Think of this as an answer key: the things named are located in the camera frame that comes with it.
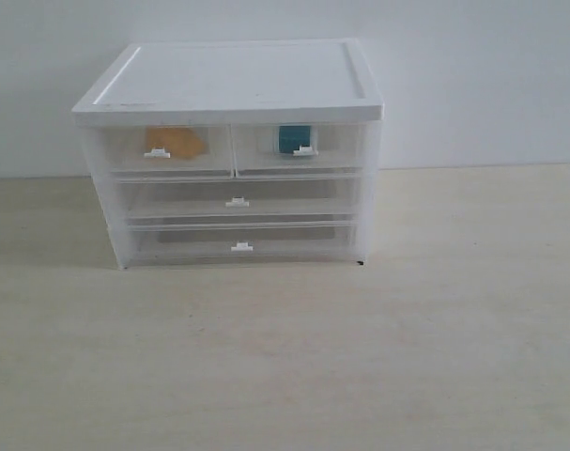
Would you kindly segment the yellow cheese wedge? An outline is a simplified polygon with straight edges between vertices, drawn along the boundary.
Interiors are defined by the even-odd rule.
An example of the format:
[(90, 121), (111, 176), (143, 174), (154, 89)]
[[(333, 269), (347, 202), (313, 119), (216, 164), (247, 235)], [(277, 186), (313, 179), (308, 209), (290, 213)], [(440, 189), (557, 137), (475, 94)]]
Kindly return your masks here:
[(189, 128), (147, 128), (146, 158), (192, 160), (206, 152), (205, 142)]

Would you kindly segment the white bottle teal label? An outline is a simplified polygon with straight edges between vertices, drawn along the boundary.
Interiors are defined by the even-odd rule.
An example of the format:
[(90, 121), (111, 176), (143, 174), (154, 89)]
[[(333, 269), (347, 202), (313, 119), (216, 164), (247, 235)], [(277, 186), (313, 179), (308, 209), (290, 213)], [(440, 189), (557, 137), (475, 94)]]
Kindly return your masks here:
[(284, 125), (278, 128), (278, 151), (294, 154), (302, 148), (312, 145), (312, 127), (310, 125)]

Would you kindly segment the white plastic drawer cabinet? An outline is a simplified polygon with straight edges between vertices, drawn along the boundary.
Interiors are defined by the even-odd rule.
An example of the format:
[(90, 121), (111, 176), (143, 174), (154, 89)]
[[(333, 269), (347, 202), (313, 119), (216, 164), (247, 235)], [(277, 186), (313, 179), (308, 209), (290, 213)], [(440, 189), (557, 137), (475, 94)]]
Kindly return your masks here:
[[(237, 263), (245, 261), (336, 261), (364, 264), (380, 151), (384, 102), (359, 42), (301, 39), (211, 43), (134, 43), (112, 63), (72, 110), (86, 162), (107, 224), (118, 267)], [(198, 179), (183, 176), (122, 179), (105, 160), (103, 130), (131, 127), (361, 124), (363, 166), (355, 174), (259, 179), (361, 180), (359, 209), (352, 214), (203, 216), (134, 223), (126, 217), (118, 185), (128, 180)], [(221, 180), (218, 178), (201, 180)], [(224, 257), (135, 260), (133, 232), (154, 226), (215, 226), (303, 221), (352, 221), (354, 253), (324, 257)]]

